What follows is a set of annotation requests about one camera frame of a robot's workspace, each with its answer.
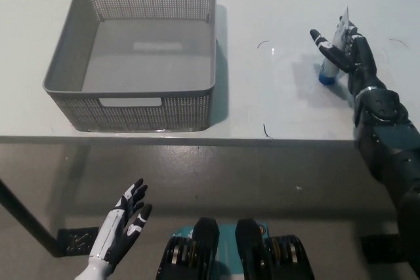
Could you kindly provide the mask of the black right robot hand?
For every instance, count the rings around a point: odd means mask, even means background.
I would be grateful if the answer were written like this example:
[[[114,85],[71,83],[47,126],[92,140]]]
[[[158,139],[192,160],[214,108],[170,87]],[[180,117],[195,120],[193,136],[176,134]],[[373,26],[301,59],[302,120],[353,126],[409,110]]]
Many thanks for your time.
[[[328,41],[315,29],[310,30],[310,36],[325,59],[348,75],[349,93],[355,100],[374,96],[386,98],[390,92],[377,76],[377,65],[366,37],[345,15],[336,30],[336,43]]]

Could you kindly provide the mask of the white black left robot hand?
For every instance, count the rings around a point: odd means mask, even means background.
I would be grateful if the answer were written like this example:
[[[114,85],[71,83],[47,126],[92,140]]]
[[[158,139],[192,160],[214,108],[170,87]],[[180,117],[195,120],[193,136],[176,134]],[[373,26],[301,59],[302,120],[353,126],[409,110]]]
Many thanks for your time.
[[[144,180],[139,179],[121,195],[98,231],[90,258],[110,267],[119,264],[140,236],[152,211],[152,205],[143,201],[147,189]]]

